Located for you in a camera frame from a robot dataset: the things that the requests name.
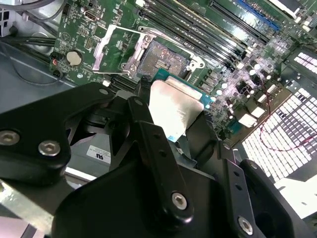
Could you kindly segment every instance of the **label sticker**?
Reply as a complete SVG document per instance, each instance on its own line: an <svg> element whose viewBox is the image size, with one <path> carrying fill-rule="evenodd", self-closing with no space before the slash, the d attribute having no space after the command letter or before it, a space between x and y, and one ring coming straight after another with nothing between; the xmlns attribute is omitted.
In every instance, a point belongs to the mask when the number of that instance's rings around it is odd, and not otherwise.
<svg viewBox="0 0 317 238"><path fill-rule="evenodd" d="M89 146L89 149L87 151L87 155L95 158L97 160L101 160L104 161L108 164L110 164L111 162L111 153L106 151L106 150L102 150L100 148L97 148L93 145Z"/></svg>

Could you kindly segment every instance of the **black ram slot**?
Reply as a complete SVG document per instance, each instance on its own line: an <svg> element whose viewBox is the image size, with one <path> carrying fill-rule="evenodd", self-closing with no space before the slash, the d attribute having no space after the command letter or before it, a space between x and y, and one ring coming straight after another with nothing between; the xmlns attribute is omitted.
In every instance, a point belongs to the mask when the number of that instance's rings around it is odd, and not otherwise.
<svg viewBox="0 0 317 238"><path fill-rule="evenodd" d="M229 21L233 22L243 30L245 30L248 34L253 35L255 39L258 39L264 44L267 44L269 42L269 38L263 35L261 32L257 31L253 27L249 26L247 23L245 23L243 20L241 20L239 17L237 17L232 12L228 11L223 6L219 5L216 2L212 2L210 4L210 8L212 8L215 12L218 14L225 16Z"/></svg>
<svg viewBox="0 0 317 238"><path fill-rule="evenodd" d="M185 10L184 10L184 12L179 11L179 9L173 7L172 5L168 4L168 3L167 3L166 1L164 1L164 0L156 0L156 3L159 3L160 5L162 5L162 6L166 7L166 8L168 8L169 10L171 10L172 12L174 12L176 15L182 17L183 19L186 19L186 21L191 22L191 24L192 24L193 26L197 27L200 31L205 32L205 33L207 33L207 34L209 34L209 35L214 35L213 32L210 32L210 31L208 30L208 28L202 27L198 22L194 21L192 18L190 18L190 17L188 17L186 14L184 14L184 13L186 12ZM219 29L217 26L215 26L212 22L209 22L209 24L212 25L214 28L220 30L220 29ZM235 41L238 45L242 45L242 46L240 46L241 48L246 49L246 48L248 47L245 43L243 43L242 41L240 41L239 39L237 39L237 38L236 38L235 36L233 36L232 34L230 34L230 33L228 33L228 32L225 33L225 34L226 34L226 35L229 35L229 38L231 38L232 41ZM238 52L240 52L234 45L232 45L230 42L225 41L225 40L222 39L221 37L216 36L216 37L214 37L214 38L216 38L217 40L221 41L222 43L225 42L226 47L228 47L229 49L231 49L231 50L233 50L233 51L238 51Z"/></svg>
<svg viewBox="0 0 317 238"><path fill-rule="evenodd" d="M129 87L129 88L131 88L133 90L137 86L137 83L135 83L135 82L133 82L133 81L131 81L129 79L126 79L126 78L124 78L124 77L122 77L120 75L117 75L117 76L113 77L112 79L113 79L113 81L116 81L116 82L119 82L119 83L121 83L123 85L126 85L127 87Z"/></svg>
<svg viewBox="0 0 317 238"><path fill-rule="evenodd" d="M161 18L157 18L156 16L150 14L150 13L147 13L147 12L144 12L143 13L148 19L150 19L151 21L155 22L157 25L160 25L163 29L167 29L169 30L170 32L172 32L174 35L178 36L180 39L183 40L183 45L184 43L189 43L190 45L192 45L193 47L199 49L201 52L204 52L205 55L211 57L212 59L218 61L219 63L221 63L222 65L226 66L227 68L233 68L232 64L230 62L227 62L225 61L224 59L218 57L217 55L215 55L213 52L210 53L210 50L209 52L206 51L206 49L204 48L201 48L199 46L196 45L195 42L193 42L192 40L190 40L187 36L180 36L180 32L177 32L175 31L172 27L166 25L166 24L163 24L162 23L162 20Z"/></svg>
<svg viewBox="0 0 317 238"><path fill-rule="evenodd" d="M114 90L117 89L117 91L124 90L124 91L128 91L128 92L134 92L134 90L135 90L135 87L134 88L130 87L127 84L124 84L124 83L117 81L116 79L113 79L111 81L110 88L113 88Z"/></svg>
<svg viewBox="0 0 317 238"><path fill-rule="evenodd" d="M195 31L193 30L188 30L184 27L184 25L182 25L181 23L175 22L175 19L173 17L171 17L169 14L164 14L162 13L162 10L158 9L157 7L149 7L150 10L152 10L155 13L158 13L159 15L161 15L162 17L164 16L165 19L173 22L177 27L179 27L181 30L183 30L184 32L187 32L188 34L191 34L192 36L194 36L196 39L199 39L204 45L204 47L207 47L209 49L212 49L214 51L216 51L217 53L221 54L222 56L224 56L225 58L227 58L229 61L234 62L237 60L236 57L233 57L231 54L229 54L228 52L226 52L224 49L222 49L221 47L219 47L218 45L212 43L212 42L207 42L206 39L202 38L202 36L198 35Z"/></svg>

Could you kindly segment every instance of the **ram slot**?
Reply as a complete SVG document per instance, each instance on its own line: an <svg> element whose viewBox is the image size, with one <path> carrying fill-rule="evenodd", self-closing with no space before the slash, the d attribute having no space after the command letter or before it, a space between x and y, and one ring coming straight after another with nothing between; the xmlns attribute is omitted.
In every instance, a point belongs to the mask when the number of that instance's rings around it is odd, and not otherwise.
<svg viewBox="0 0 317 238"><path fill-rule="evenodd" d="M111 91L113 91L115 93L119 90L134 92L134 90L136 88L136 84L133 84L133 82L131 82L123 77L116 76L116 77L112 78L111 85L109 86L109 88L111 89Z"/></svg>
<svg viewBox="0 0 317 238"><path fill-rule="evenodd" d="M267 44L269 42L269 38L263 35L261 32L257 31L253 27L249 26L247 23L245 23L243 20L241 20L239 17L237 17L232 12L228 11L223 6L219 5L216 2L212 2L210 4L210 8L215 11L216 13L222 15L224 18L227 18L229 21L246 31L248 34L252 35L253 38L258 39L261 43Z"/></svg>
<svg viewBox="0 0 317 238"><path fill-rule="evenodd" d="M221 39L220 41L225 42L225 44L228 45L227 47L233 51L240 52L241 50L238 49L237 47L240 47L242 50L245 50L248 47L245 43L237 39L235 36L233 36L229 32L224 32L223 30L219 29L213 22L209 21L208 19L200 19L199 17L190 17L190 16L195 16L195 13L179 2L176 2L176 1L174 2L177 4L177 7L175 7L165 0L155 0L155 2L152 2L152 0L146 0L146 1L148 1L149 5L157 5L159 3L160 5L174 12L176 15L183 17L188 22L191 22L200 31L206 32L206 34L209 34L209 35L214 35L216 36L216 39L218 40Z"/></svg>
<svg viewBox="0 0 317 238"><path fill-rule="evenodd" d="M232 47L227 41L222 39L221 37L209 33L207 30L204 30L199 25L195 24L192 20L186 18L183 14L180 15L178 12L175 12L173 9L165 8L164 5L151 6L155 12L159 12L161 15L164 15L165 18L168 18L170 21L177 24L179 27L182 27L188 31L190 34L199 38L201 41L205 42L205 44L210 45L212 48L217 48L220 53L227 55L227 57L231 58L231 60L237 60L241 57L242 52L237 48Z"/></svg>
<svg viewBox="0 0 317 238"><path fill-rule="evenodd" d="M206 56L210 57L211 59L218 61L219 63L221 63L222 65L228 67L228 68L233 68L233 65L231 62L224 60L223 58L219 57L217 54L215 54L214 52L212 52L210 49L204 49L203 47L197 45L197 43L195 41L193 41L192 39L190 39L188 36L182 34L181 32L179 32L177 29L174 29L173 27L166 25L162 22L162 16L157 17L147 11L144 11L144 15L151 20L152 22L154 22L155 24L161 26L162 29L167 29L168 31L170 31L171 33L173 33L174 35L176 35L178 37L178 41L183 44L185 47L188 47L188 45L190 45L190 49L193 50L194 52L196 52L197 54L199 54L200 56L206 58Z"/></svg>
<svg viewBox="0 0 317 238"><path fill-rule="evenodd" d="M172 16L170 16L169 14L166 14L166 12L164 12L164 10L161 10L158 7L150 7L149 8L152 12L155 12L157 15L160 16L165 16L165 19L169 20L170 22L172 22L178 29L178 31L182 31L182 34L184 35L185 32L193 37L195 37L195 39L197 39L197 41L199 40L199 44L201 44L203 47L206 47L210 50L216 51L218 54L220 54L221 56L223 56L224 58L227 58L229 61L234 62L237 60L237 57L229 54L228 52L226 52L223 48L221 48L220 46L216 45L215 43L211 42L208 40L208 38L204 38L202 35L197 34L197 32L193 31L193 30L188 30L186 28L186 26L184 26L184 24L182 24L180 21L177 22L176 18L173 18Z"/></svg>

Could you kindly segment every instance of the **motherboard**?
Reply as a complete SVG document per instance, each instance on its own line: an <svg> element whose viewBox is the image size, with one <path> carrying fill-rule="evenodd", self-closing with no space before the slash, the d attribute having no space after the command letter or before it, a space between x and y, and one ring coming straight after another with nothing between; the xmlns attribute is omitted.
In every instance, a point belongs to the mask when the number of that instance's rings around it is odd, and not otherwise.
<svg viewBox="0 0 317 238"><path fill-rule="evenodd" d="M210 97L225 139L257 125L281 64L316 44L315 0L69 0L53 54L66 79L113 91L164 69Z"/></svg>

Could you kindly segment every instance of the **blue ram slot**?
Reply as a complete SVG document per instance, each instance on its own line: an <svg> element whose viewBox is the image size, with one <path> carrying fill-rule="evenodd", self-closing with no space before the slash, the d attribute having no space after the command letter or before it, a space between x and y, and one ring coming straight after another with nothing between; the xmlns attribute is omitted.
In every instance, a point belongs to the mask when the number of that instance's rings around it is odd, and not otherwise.
<svg viewBox="0 0 317 238"><path fill-rule="evenodd" d="M258 13L253 7L251 7L248 4L246 4L245 2L243 2L243 0L236 0L236 2L239 5L241 5L243 8L248 10L250 13L252 13L254 16L258 17L262 22L269 25L273 30L279 31L279 29L280 29L279 26L277 26L276 24L274 24L273 22L268 20L265 16Z"/></svg>

